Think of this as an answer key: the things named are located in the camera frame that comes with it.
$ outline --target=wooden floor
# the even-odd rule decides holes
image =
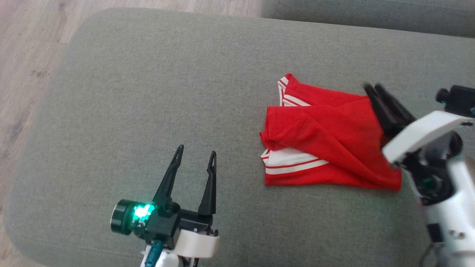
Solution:
[[[2,207],[31,122],[71,37],[93,13],[112,7],[259,17],[261,0],[0,0],[0,267],[42,266],[14,248]]]

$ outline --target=sofa cushion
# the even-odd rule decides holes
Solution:
[[[262,16],[475,37],[473,0],[263,0]]]
[[[264,186],[277,80],[364,94],[381,82],[420,117],[440,87],[475,86],[475,39],[273,19],[112,9],[77,31],[37,114],[5,211],[17,248],[52,267],[139,266],[144,241],[111,232],[122,198],[148,201],[179,144],[173,200],[196,210],[218,154],[221,235],[202,266],[413,266],[428,244],[400,192]],[[461,132],[474,155],[474,133]]]

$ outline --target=robotic arm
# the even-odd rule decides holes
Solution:
[[[216,213],[216,152],[209,159],[197,212],[183,210],[171,199],[182,155],[180,145],[150,203],[121,200],[112,213],[112,232],[134,233],[147,243],[141,267],[196,267],[199,258],[213,257],[218,249],[218,230],[211,229]]]
[[[453,131],[472,126],[475,89],[441,89],[436,99],[445,110],[419,120],[381,85],[364,89],[384,132],[381,151],[410,172],[426,216],[431,244],[420,266],[431,249],[438,267],[475,266],[475,161],[461,157],[462,139]]]

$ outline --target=gray sofa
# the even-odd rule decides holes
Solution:
[[[218,154],[217,256],[202,266],[416,266],[428,245],[400,192],[266,187],[259,131],[276,82],[363,94],[381,82],[417,116],[440,87],[475,86],[475,39],[146,9],[95,14],[75,34],[31,131],[5,210],[27,257],[51,267],[139,266],[144,242],[110,231],[147,201],[185,145],[173,199],[195,210]],[[475,155],[474,134],[461,132]]]
[[[475,37],[473,0],[263,0],[262,16]]]

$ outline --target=white stripe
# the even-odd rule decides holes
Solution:
[[[282,100],[282,103],[284,103],[284,106],[297,106],[297,105],[295,105],[294,103],[290,103],[290,102],[288,102],[288,101],[285,100],[285,99]]]
[[[284,167],[284,168],[275,168],[275,169],[266,168],[266,173],[267,174],[283,174],[283,173],[298,172],[298,171],[303,171],[303,170],[319,167],[327,163],[328,161],[326,160],[319,160],[319,161],[310,162],[310,163],[297,165],[293,167]]]
[[[281,79],[286,85],[289,84],[289,80],[284,76],[282,79]]]
[[[312,154],[305,153],[292,147],[286,147],[277,151],[270,151],[268,156],[269,161],[268,164],[266,164],[268,167],[294,165],[318,159],[318,157]]]
[[[298,98],[295,97],[295,96],[291,96],[291,95],[286,94],[285,97],[286,97],[288,100],[290,100],[290,101],[292,101],[292,102],[295,102],[295,103],[297,103],[297,104],[299,104],[299,105],[302,105],[302,106],[310,105],[309,103],[307,103],[307,102],[305,102],[305,101],[302,101],[302,100],[298,99]]]
[[[287,86],[286,86],[285,84],[281,83],[280,81],[277,82],[277,86],[279,87],[279,90],[280,90],[280,89],[284,89],[284,90],[285,90],[285,89],[287,88]]]
[[[267,153],[267,151],[269,151],[268,148],[266,148],[266,150],[264,150],[264,153],[262,153],[261,155],[261,158],[265,157],[265,156],[268,156],[269,154]]]
[[[284,89],[281,89],[282,87],[280,85],[278,87],[279,87],[279,106],[283,106],[282,100],[284,99],[284,92],[282,92],[282,90]]]

